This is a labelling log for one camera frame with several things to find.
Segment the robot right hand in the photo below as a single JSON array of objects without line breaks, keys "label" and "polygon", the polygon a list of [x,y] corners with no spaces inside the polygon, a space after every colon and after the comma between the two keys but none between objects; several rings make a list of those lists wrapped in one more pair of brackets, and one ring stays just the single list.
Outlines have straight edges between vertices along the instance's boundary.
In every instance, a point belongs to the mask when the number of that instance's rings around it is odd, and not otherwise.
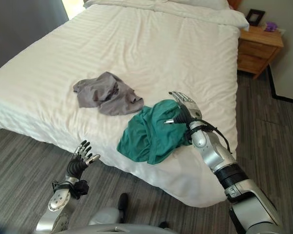
[{"label": "robot right hand", "polygon": [[192,122],[202,119],[202,113],[193,99],[177,91],[169,91],[169,94],[177,102],[180,113],[176,117],[166,120],[164,124],[186,124],[189,128]]}]

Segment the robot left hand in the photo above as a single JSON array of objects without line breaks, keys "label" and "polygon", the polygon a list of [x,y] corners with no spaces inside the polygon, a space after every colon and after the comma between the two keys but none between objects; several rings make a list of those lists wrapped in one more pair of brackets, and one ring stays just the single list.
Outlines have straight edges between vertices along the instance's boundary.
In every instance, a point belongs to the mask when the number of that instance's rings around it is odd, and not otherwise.
[{"label": "robot left hand", "polygon": [[100,154],[91,153],[91,149],[92,147],[90,146],[90,142],[87,140],[82,141],[78,145],[76,150],[73,152],[72,158],[66,168],[66,179],[72,178],[75,180],[80,180],[85,169],[101,157]]}]

